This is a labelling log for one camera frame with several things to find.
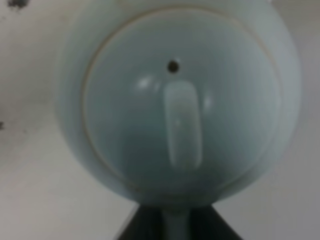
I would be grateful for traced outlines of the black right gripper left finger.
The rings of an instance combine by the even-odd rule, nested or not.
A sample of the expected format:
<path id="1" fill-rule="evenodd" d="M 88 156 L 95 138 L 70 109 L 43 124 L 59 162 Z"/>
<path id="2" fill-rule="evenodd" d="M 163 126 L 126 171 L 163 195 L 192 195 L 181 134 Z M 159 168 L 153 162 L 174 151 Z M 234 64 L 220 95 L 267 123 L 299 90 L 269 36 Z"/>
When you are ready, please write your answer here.
<path id="1" fill-rule="evenodd" d="M 138 205 L 115 240 L 169 240 L 170 232 L 165 220 L 167 210 L 165 207 Z"/>

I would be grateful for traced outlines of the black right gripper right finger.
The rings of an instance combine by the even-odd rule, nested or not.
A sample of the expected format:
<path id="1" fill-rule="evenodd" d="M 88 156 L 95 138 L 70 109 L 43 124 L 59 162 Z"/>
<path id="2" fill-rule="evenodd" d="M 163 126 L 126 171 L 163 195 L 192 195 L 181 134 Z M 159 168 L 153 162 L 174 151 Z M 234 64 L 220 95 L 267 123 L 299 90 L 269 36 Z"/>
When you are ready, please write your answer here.
<path id="1" fill-rule="evenodd" d="M 212 205 L 187 209 L 184 240 L 242 240 Z"/>

